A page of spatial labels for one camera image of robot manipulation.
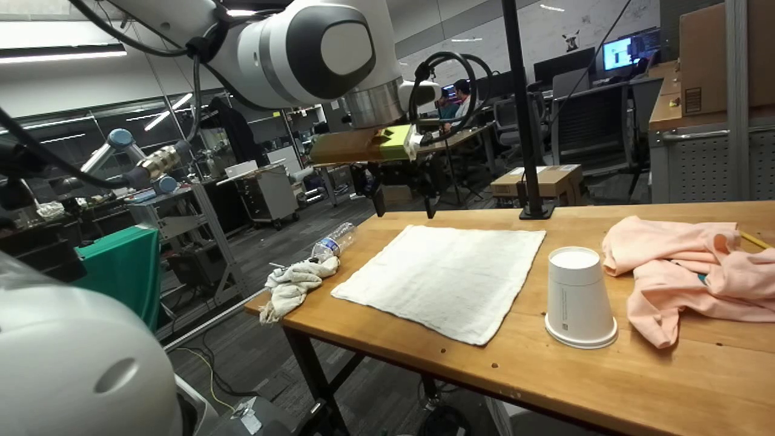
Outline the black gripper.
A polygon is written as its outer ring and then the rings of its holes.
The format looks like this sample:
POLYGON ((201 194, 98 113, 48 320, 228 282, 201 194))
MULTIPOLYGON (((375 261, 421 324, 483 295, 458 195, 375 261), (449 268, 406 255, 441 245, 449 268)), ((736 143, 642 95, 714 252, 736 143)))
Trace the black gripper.
POLYGON ((383 184, 408 184, 414 195, 424 198, 427 217, 436 216, 440 204, 440 184, 436 184, 440 165, 433 159, 394 159, 394 161, 367 161, 355 167, 355 188, 360 194, 373 194, 373 209, 379 217, 386 216, 386 195, 383 184))

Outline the grey background robot arm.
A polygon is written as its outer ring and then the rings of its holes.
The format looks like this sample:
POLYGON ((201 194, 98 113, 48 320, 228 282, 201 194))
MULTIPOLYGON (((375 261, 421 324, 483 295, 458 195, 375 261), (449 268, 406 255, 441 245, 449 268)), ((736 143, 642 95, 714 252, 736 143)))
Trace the grey background robot arm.
POLYGON ((84 171, 98 177, 111 159, 131 165, 127 173, 114 177, 119 187, 154 188, 156 194, 172 194, 177 188, 172 169, 180 165, 180 154, 176 144, 162 144, 145 154, 130 127, 111 127, 107 140, 84 165, 84 171))

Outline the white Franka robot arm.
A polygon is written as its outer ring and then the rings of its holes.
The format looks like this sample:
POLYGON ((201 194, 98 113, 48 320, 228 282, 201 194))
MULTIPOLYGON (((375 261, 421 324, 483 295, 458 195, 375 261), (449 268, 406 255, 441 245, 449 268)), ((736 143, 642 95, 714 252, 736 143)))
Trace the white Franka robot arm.
MULTIPOLYGON (((291 0, 234 18, 217 0, 110 0, 257 108, 350 100, 408 113, 383 0, 291 0)), ((0 261, 0 436, 184 436, 176 366, 121 301, 0 261)))

